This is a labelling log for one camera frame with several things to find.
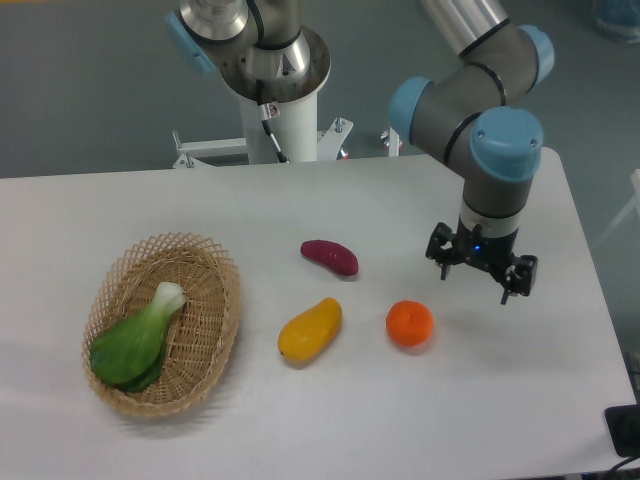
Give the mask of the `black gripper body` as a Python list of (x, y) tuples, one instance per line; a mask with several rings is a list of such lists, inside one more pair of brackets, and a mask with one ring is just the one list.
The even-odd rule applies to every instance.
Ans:
[(514, 262), (513, 246), (518, 230), (509, 235), (490, 238), (458, 224), (454, 241), (457, 263), (483, 270), (495, 280), (503, 280)]

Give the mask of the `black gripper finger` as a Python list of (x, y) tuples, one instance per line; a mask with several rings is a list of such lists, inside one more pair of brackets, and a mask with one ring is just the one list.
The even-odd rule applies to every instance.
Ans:
[(425, 256), (440, 268), (441, 280), (447, 279), (452, 266), (463, 262), (458, 244), (457, 234), (443, 222), (439, 222), (431, 233)]
[(505, 305), (510, 297), (528, 297), (535, 285), (538, 257), (534, 255), (515, 256), (513, 262), (500, 277), (503, 294), (500, 300)]

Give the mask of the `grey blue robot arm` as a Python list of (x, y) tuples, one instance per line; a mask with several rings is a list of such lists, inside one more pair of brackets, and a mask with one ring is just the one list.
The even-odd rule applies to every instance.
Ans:
[[(426, 255), (442, 271), (465, 264), (488, 273), (505, 297), (527, 296), (537, 259), (513, 246), (544, 133), (514, 102), (550, 73), (553, 45), (539, 29), (513, 25), (496, 1), (428, 1), (425, 9), (462, 65), (441, 82), (404, 81), (389, 126), (464, 182), (457, 226), (437, 225)], [(194, 70), (219, 71), (237, 96), (252, 163), (319, 159), (317, 95), (331, 59), (298, 2), (183, 1), (165, 25)]]

